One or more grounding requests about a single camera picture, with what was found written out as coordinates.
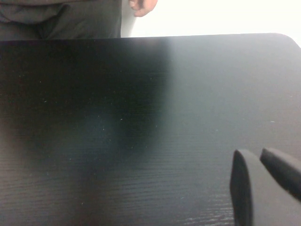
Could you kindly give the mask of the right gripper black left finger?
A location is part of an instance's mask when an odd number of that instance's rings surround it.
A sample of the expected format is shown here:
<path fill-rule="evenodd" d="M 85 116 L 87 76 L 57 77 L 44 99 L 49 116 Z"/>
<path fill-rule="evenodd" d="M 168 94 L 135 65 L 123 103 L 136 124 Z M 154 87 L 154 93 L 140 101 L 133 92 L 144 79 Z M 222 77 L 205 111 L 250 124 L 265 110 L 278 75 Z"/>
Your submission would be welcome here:
<path fill-rule="evenodd" d="M 248 150 L 233 154 L 230 194 L 236 226 L 299 226 L 301 202 L 261 198 L 260 157 Z"/>

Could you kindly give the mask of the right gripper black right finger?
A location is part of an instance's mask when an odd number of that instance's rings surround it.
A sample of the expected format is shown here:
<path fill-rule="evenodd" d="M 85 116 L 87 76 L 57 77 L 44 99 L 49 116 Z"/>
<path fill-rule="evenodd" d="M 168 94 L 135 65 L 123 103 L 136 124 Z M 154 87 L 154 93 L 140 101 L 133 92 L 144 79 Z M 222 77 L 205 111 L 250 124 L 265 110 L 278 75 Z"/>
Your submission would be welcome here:
<path fill-rule="evenodd" d="M 275 148 L 260 155 L 261 198 L 267 202 L 301 201 L 301 161 Z"/>

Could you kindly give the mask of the person's left hand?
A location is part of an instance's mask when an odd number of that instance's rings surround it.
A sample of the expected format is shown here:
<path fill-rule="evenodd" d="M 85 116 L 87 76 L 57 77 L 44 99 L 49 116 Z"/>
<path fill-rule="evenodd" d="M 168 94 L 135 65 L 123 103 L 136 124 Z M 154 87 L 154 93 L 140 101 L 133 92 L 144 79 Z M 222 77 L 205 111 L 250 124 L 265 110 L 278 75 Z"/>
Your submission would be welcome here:
<path fill-rule="evenodd" d="M 150 13 L 156 6 L 158 0 L 129 0 L 129 5 L 134 10 L 135 17 L 143 17 Z"/>

